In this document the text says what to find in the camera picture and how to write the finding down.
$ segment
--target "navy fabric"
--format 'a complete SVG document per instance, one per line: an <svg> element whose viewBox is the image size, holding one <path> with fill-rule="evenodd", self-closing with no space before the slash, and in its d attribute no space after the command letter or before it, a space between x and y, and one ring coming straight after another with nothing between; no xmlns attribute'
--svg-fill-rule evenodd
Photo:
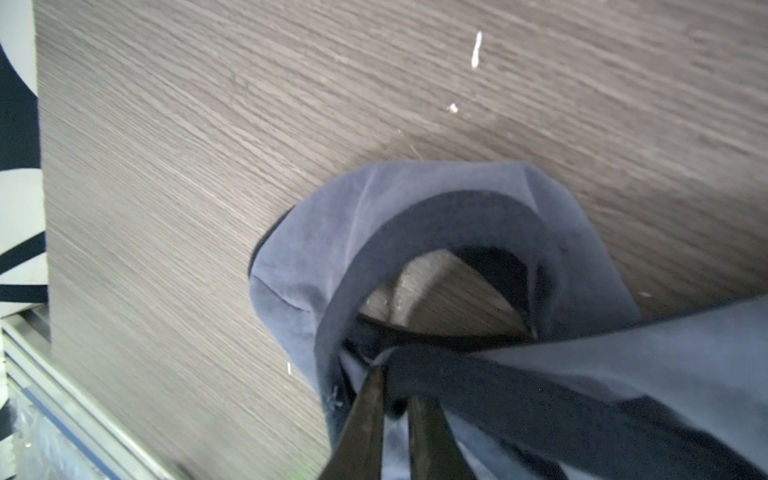
<svg viewBox="0 0 768 480"><path fill-rule="evenodd" d="M0 408L0 440L5 440L13 433L13 422L11 421L11 404L6 399Z"/></svg>
<svg viewBox="0 0 768 480"><path fill-rule="evenodd" d="M373 289L437 249L483 275L538 343L447 343L359 321ZM768 300L644 323L575 200L531 165L399 162L353 171L273 228L250 282L259 318L319 393L332 444L370 359L428 343L478 350L477 361L535 372L601 404L632 406L630 417L702 434L708 448L726 445L768 470L768 372L757 367L768 359ZM660 420L658 412L668 415ZM572 458L560 469L553 461L562 458L521 450L450 409L448 418L479 478L593 478ZM407 445L403 420L388 419L383 478L408 478Z"/></svg>
<svg viewBox="0 0 768 480"><path fill-rule="evenodd" d="M38 98L0 46L0 170L40 168Z"/></svg>

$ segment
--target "white speck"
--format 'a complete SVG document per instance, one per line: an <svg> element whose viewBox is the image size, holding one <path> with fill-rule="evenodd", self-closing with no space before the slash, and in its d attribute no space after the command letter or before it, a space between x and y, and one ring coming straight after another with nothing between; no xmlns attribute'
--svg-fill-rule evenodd
<svg viewBox="0 0 768 480"><path fill-rule="evenodd" d="M331 396L328 398L328 403L334 409L338 409L338 408L344 406L344 404L339 401L339 386L338 385L334 385L333 386L333 391L331 392Z"/></svg>
<svg viewBox="0 0 768 480"><path fill-rule="evenodd" d="M479 31L475 37L475 49L472 50L472 70L480 65L480 44L482 43L482 32Z"/></svg>
<svg viewBox="0 0 768 480"><path fill-rule="evenodd" d="M419 157L419 160L424 160L424 159L422 158L421 154L419 154L419 152L418 152L418 151L416 151L416 149L415 149L415 147L414 147L413 145L409 144L408 146L409 146L409 147L411 147L411 150L413 150L413 153L415 153L415 154L416 154L416 156L417 156L417 157Z"/></svg>

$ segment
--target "black stripe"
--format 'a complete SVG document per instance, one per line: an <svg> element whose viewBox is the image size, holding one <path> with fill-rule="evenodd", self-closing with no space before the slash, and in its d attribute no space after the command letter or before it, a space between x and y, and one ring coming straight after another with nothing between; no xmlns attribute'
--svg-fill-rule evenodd
<svg viewBox="0 0 768 480"><path fill-rule="evenodd" d="M0 441L5 440L13 433L11 424L11 403L5 399L5 404L0 409Z"/></svg>
<svg viewBox="0 0 768 480"><path fill-rule="evenodd" d="M439 400L515 453L523 449L600 478L766 478L713 439L701 442L543 376L448 350L395 350L386 360L385 392L389 411L412 396Z"/></svg>
<svg viewBox="0 0 768 480"><path fill-rule="evenodd" d="M0 302L46 303L48 285L0 285Z"/></svg>
<svg viewBox="0 0 768 480"><path fill-rule="evenodd" d="M0 46L0 170L40 168L38 98Z"/></svg>
<svg viewBox="0 0 768 480"><path fill-rule="evenodd" d="M40 232L0 255L0 273L5 273L44 252L45 232Z"/></svg>

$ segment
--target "gray wood surface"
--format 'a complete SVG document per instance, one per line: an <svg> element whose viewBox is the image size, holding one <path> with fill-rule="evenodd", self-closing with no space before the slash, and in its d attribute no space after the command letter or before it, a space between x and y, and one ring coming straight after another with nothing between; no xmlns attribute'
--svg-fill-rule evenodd
<svg viewBox="0 0 768 480"><path fill-rule="evenodd" d="M538 165L648 316L768 290L760 0L39 0L35 17L55 355L195 478L324 462L244 270L286 208L362 164ZM517 329L446 257L369 308Z"/></svg>

